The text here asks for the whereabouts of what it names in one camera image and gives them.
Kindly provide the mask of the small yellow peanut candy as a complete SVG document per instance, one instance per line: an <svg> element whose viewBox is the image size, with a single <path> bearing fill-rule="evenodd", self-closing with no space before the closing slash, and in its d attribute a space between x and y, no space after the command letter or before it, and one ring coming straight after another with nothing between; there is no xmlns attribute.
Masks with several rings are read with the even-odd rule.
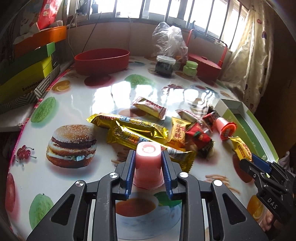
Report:
<svg viewBox="0 0 296 241"><path fill-rule="evenodd" d="M240 137L230 137L229 139L233 144L233 150L239 160L245 159L248 161L252 161L252 153Z"/></svg>

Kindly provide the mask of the pink jelly cup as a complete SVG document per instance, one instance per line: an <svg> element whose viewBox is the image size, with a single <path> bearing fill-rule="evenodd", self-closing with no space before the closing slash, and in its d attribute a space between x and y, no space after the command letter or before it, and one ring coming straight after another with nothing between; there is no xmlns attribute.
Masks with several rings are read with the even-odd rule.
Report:
<svg viewBox="0 0 296 241"><path fill-rule="evenodd" d="M159 143L141 142L135 154L133 184L138 188L154 190L164 184L162 150Z"/></svg>

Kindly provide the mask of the red black candy packet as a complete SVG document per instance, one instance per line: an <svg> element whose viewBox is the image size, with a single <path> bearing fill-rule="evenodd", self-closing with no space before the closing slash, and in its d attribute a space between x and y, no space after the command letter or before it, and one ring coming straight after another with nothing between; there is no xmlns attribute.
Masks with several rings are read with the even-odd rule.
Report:
<svg viewBox="0 0 296 241"><path fill-rule="evenodd" d="M186 137L196 146L197 154L206 159L213 149L213 140L202 130L199 123L193 123L186 130Z"/></svg>

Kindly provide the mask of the yellow peanut crisp packet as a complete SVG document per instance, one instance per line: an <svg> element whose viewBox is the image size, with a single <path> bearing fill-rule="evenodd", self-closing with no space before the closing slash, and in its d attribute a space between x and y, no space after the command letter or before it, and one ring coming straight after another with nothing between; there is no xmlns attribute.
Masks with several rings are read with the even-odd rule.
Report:
<svg viewBox="0 0 296 241"><path fill-rule="evenodd" d="M170 140L166 143L166 145L184 152L186 150L186 130L192 123L175 117L171 118L171 123L172 128Z"/></svg>

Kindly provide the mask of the gold blue wafer bar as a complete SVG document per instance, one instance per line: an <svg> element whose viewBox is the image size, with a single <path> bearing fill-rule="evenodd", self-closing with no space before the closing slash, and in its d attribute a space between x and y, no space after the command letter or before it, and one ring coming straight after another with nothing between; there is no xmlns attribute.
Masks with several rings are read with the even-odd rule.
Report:
<svg viewBox="0 0 296 241"><path fill-rule="evenodd" d="M111 113L93 114L86 120L98 127L107 129L110 129L117 121L121 126L126 126L152 140L159 140L161 143L167 143L170 140L169 130L167 128L147 120L140 120Z"/></svg>

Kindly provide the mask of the silver red snack packet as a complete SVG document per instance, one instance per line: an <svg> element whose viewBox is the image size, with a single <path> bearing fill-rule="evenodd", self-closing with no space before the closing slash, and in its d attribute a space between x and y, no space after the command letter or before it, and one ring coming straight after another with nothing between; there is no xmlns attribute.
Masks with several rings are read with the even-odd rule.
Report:
<svg viewBox="0 0 296 241"><path fill-rule="evenodd" d="M201 118L189 110L176 109L176 113L181 117L182 120L186 120L190 123L202 123Z"/></svg>

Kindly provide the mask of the gold red biscuit packet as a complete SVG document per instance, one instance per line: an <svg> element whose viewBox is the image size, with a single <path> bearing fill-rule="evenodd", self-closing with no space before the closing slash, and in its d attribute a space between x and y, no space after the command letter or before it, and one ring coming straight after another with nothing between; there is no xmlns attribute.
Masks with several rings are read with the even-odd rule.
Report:
<svg viewBox="0 0 296 241"><path fill-rule="evenodd" d="M144 97L138 97L132 102L132 105L136 108L145 111L146 113L158 118L159 120L165 120L167 109L160 106Z"/></svg>

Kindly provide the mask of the floral curtain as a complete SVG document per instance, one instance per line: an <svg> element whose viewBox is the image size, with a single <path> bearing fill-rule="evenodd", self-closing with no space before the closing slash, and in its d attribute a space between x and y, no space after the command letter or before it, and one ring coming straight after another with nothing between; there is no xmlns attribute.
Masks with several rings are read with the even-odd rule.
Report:
<svg viewBox="0 0 296 241"><path fill-rule="evenodd" d="M220 80L255 113L273 66L274 11L266 1L251 1L243 35Z"/></svg>

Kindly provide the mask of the green cream jar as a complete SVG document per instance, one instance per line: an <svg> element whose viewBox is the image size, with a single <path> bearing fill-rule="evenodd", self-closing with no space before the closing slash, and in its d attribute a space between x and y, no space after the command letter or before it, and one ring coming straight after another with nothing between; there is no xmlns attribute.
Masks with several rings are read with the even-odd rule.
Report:
<svg viewBox="0 0 296 241"><path fill-rule="evenodd" d="M195 77L197 75L198 63L187 60L183 67L183 73L189 77Z"/></svg>

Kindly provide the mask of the striped black white box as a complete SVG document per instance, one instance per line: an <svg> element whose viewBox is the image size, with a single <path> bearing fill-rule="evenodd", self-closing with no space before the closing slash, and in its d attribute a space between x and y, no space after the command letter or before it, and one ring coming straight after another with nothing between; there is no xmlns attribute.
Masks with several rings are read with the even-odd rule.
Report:
<svg viewBox="0 0 296 241"><path fill-rule="evenodd" d="M2 103L0 107L1 114L38 101L45 94L50 84L61 73L60 64L57 63L54 67L55 68L50 72L50 74L44 78L33 91L6 103Z"/></svg>

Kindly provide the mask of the clear plastic bag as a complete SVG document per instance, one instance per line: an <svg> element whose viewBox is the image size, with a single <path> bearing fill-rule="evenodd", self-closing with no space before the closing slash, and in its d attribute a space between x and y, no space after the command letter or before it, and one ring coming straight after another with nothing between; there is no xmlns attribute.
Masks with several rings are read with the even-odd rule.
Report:
<svg viewBox="0 0 296 241"><path fill-rule="evenodd" d="M179 27L160 22L152 33L152 56L179 56L182 62L188 60L188 47Z"/></svg>

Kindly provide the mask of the yellow box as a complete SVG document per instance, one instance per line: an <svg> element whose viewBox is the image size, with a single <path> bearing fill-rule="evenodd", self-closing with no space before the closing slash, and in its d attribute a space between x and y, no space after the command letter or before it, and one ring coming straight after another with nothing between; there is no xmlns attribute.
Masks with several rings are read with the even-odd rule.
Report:
<svg viewBox="0 0 296 241"><path fill-rule="evenodd" d="M52 70L51 55L24 69L1 85L1 104L30 93Z"/></svg>

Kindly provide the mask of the green box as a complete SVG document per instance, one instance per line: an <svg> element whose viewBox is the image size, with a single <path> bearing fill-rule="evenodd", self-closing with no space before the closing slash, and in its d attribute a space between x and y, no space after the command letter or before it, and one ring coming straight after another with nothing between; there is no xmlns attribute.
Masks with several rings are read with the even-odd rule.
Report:
<svg viewBox="0 0 296 241"><path fill-rule="evenodd" d="M6 82L24 69L51 56L55 50L55 42L51 42L23 55L10 65L1 69L1 78L3 78L4 82Z"/></svg>

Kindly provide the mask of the orange box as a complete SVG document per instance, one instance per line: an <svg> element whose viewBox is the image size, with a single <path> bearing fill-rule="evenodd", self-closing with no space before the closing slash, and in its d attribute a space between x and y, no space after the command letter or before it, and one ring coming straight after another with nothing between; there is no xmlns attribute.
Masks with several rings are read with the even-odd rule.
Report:
<svg viewBox="0 0 296 241"><path fill-rule="evenodd" d="M66 26L49 28L36 33L32 37L28 37L15 45L15 58L20 58L30 51L50 44L51 42L56 43L65 40L66 34Z"/></svg>

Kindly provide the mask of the red snack bag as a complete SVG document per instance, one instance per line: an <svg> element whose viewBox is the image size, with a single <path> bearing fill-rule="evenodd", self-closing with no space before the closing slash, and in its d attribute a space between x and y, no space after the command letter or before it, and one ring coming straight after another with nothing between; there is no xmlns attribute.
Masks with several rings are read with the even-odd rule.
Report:
<svg viewBox="0 0 296 241"><path fill-rule="evenodd" d="M37 20L39 30L43 30L55 22L62 0L43 0Z"/></svg>

